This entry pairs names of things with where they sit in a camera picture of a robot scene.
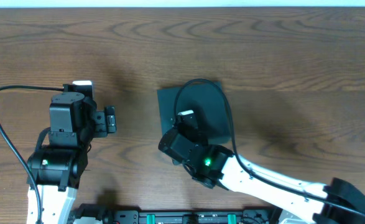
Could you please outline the dark green gift box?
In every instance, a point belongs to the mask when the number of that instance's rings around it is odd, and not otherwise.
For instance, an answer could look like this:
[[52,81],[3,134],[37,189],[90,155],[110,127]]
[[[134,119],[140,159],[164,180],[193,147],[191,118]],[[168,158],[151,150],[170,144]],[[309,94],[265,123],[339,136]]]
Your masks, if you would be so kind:
[[[179,87],[157,91],[162,134],[175,123],[173,104]],[[225,144],[231,139],[224,99],[210,84],[194,84],[184,88],[178,98],[177,112],[192,110],[198,129],[208,137],[210,144]]]

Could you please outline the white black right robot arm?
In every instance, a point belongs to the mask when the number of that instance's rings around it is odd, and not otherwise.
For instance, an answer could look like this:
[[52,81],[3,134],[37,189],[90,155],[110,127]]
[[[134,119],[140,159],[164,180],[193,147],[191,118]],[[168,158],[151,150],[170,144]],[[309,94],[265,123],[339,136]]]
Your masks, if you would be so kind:
[[209,144],[195,131],[167,131],[159,150],[182,165],[205,187],[215,186],[259,198],[305,223],[365,223],[365,195],[349,182],[308,182],[274,172],[240,156],[235,149]]

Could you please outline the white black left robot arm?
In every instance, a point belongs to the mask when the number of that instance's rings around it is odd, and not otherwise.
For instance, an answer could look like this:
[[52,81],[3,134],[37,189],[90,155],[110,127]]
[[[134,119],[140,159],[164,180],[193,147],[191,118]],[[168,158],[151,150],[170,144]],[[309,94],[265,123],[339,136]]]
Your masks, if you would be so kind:
[[28,166],[39,190],[41,223],[66,223],[94,138],[116,132],[114,106],[50,106],[50,127],[37,141]]

